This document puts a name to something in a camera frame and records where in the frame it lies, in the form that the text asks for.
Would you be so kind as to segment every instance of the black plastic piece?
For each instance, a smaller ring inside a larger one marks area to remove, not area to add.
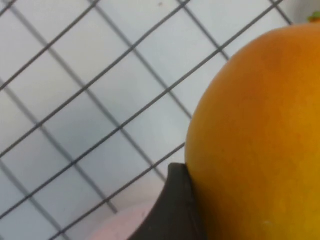
[[[160,197],[129,240],[207,240],[186,165],[169,165]]]

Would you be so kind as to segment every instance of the pink object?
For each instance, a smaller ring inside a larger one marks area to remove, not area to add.
[[[127,240],[148,216],[154,202],[145,203],[108,219],[89,240]]]

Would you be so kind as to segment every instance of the wire grid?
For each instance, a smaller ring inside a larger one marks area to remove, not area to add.
[[[283,17],[283,19],[287,22],[288,25],[291,25],[291,20],[286,16],[286,14],[279,8],[279,4],[283,0],[270,0],[270,7],[263,11],[259,16],[253,19],[248,25],[246,25],[243,29],[241,29],[238,33],[236,33],[233,37],[227,40],[223,45],[219,45],[213,36],[209,34],[206,28],[200,23],[197,17],[190,11],[188,8],[188,3],[191,0],[176,0],[179,5],[176,9],[174,9],[169,15],[163,18],[160,22],[158,22],[155,26],[153,26],[149,31],[147,31],[140,39],[138,39],[135,43],[131,43],[124,33],[117,27],[117,25],[111,20],[111,18],[97,5],[100,0],[88,0],[90,2],[90,7],[88,7],[79,17],[77,17],[69,26],[67,26],[58,36],[56,36],[52,41],[46,42],[44,37],[37,32],[36,28],[19,12],[17,8],[15,8],[15,2],[17,0],[12,0],[10,2],[4,2],[5,8],[0,11],[0,17],[4,15],[6,11],[11,11],[15,17],[25,26],[25,28],[37,39],[37,41],[43,46],[43,49],[38,52],[33,58],[31,58],[21,69],[19,69],[12,77],[4,81],[0,79],[0,92],[5,91],[8,96],[12,99],[12,101],[16,104],[16,106],[23,112],[23,114],[34,124],[27,133],[22,135],[17,141],[12,143],[8,148],[6,148],[3,152],[0,153],[0,169],[3,173],[8,177],[8,179],[19,189],[19,191],[24,195],[24,198],[19,202],[15,203],[12,207],[10,207],[7,211],[5,211],[2,215],[0,215],[0,220],[9,215],[12,211],[18,208],[26,201],[30,201],[31,204],[43,215],[57,230],[57,234],[52,236],[50,240],[54,240],[59,236],[62,236],[65,240],[69,240],[70,238],[66,235],[66,232],[71,229],[73,226],[80,223],[83,219],[89,216],[91,213],[98,210],[103,205],[107,205],[114,213],[117,213],[116,207],[111,203],[111,200],[117,196],[119,193],[124,191],[126,188],[131,186],[137,180],[145,176],[150,171],[154,171],[156,175],[162,180],[165,181],[165,176],[157,169],[157,167],[163,163],[165,160],[170,158],[180,149],[185,146],[185,143],[177,146],[171,152],[169,152],[162,159],[159,159],[156,163],[153,163],[151,159],[147,156],[147,154],[142,150],[142,148],[132,139],[132,137],[124,130],[124,127],[128,125],[131,121],[136,119],[139,115],[141,115],[144,111],[149,109],[152,105],[154,105],[157,101],[163,98],[165,95],[169,95],[174,102],[178,105],[178,107],[182,110],[182,112],[191,119],[192,115],[187,110],[187,108],[180,102],[180,100],[176,97],[176,95],[171,92],[175,87],[181,84],[185,79],[187,79],[190,75],[196,72],[199,68],[201,68],[204,64],[206,64],[209,60],[211,60],[217,54],[222,54],[222,56],[229,60],[229,56],[225,53],[224,49],[230,45],[234,40],[236,40],[240,35],[242,35],[246,30],[248,30],[252,25],[258,22],[261,18],[263,18],[266,14],[268,14],[271,10],[276,9],[279,14]],[[156,73],[156,71],[151,67],[151,65],[147,62],[147,60],[139,53],[137,50],[137,46],[141,44],[151,33],[153,33],[156,29],[158,29],[161,25],[163,25],[166,21],[172,18],[179,11],[185,11],[187,15],[192,19],[192,21],[197,25],[197,27],[201,30],[201,32],[208,38],[208,40],[216,47],[217,50],[209,54],[205,59],[198,63],[194,68],[192,68],[188,73],[186,73],[183,77],[178,79],[172,85],[167,85],[165,81]],[[114,32],[123,40],[123,42],[128,46],[127,51],[125,51],[118,59],[116,59],[112,64],[106,67],[101,73],[99,73],[96,77],[94,77],[89,83],[85,84],[82,80],[74,73],[74,71],[68,66],[68,64],[61,58],[61,56],[53,50],[51,47],[61,39],[65,34],[68,33],[81,19],[83,19],[90,11],[97,11],[97,13],[105,20],[105,22],[114,30]],[[48,52],[57,62],[58,64],[67,72],[67,74],[74,80],[76,84],[80,86],[80,90],[76,92],[73,96],[71,96],[67,101],[61,104],[58,108],[56,108],[53,112],[51,112],[48,116],[46,116],[41,121],[37,121],[36,117],[31,113],[31,111],[24,105],[24,103],[9,89],[7,86],[13,82],[22,72],[24,72],[30,65],[32,65],[40,56],[44,53]],[[92,93],[89,89],[94,83],[96,83],[102,76],[104,76],[107,72],[109,72],[113,67],[115,67],[120,61],[122,61],[129,53],[133,52],[135,56],[141,61],[141,63],[145,66],[145,68],[151,73],[151,75],[156,79],[156,81],[162,86],[163,92],[155,97],[152,101],[150,101],[147,105],[145,105],[142,109],[136,112],[129,119],[124,121],[122,124],[117,122],[115,117],[104,107],[104,105],[100,102],[100,100]],[[85,151],[82,155],[73,159],[71,155],[64,149],[62,145],[55,140],[55,138],[48,132],[48,130],[44,127],[44,124],[50,120],[53,116],[55,116],[58,112],[60,112],[63,108],[69,105],[73,100],[75,100],[82,93],[86,93],[89,98],[94,102],[94,104],[98,107],[98,109],[103,113],[103,115],[113,123],[115,129],[103,137],[100,141],[98,141],[95,145]],[[36,130],[40,130],[45,137],[49,140],[49,142],[61,153],[62,156],[69,162],[69,164],[63,168],[61,171],[56,173],[50,179],[41,184],[38,188],[33,190],[32,192],[28,192],[28,190],[23,186],[23,184],[14,176],[14,174],[9,170],[9,168],[2,162],[1,158],[12,151],[17,145],[19,145],[23,140],[25,140],[28,136],[30,136]],[[103,144],[105,141],[110,139],[117,132],[121,132],[123,136],[128,140],[128,142],[135,148],[135,150],[140,154],[140,156],[145,160],[148,164],[148,168],[139,174],[137,177],[126,183],[120,189],[115,191],[113,194],[106,196],[103,191],[95,184],[95,182],[82,170],[82,168],[77,165],[84,157],[89,155],[93,150]],[[56,178],[61,176],[64,172],[69,170],[70,168],[74,168],[85,181],[91,186],[91,188],[100,196],[101,202],[90,209],[88,212],[83,214],[77,220],[69,224],[68,226],[61,228],[59,224],[54,220],[54,218],[33,198],[36,193],[45,188],[48,184],[54,181]]]

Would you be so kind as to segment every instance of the fruit skin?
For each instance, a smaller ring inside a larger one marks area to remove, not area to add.
[[[194,113],[185,159],[209,240],[319,240],[320,24],[232,57]]]

